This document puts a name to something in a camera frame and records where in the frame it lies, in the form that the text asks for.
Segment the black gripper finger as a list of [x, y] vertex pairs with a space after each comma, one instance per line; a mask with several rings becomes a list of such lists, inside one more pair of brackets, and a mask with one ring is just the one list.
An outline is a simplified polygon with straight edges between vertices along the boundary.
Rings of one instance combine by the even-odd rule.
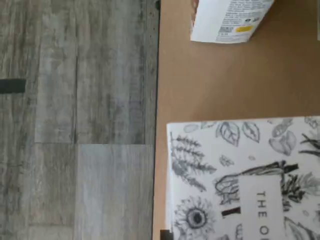
[[161, 229], [159, 231], [160, 240], [173, 240], [174, 235], [169, 229]]

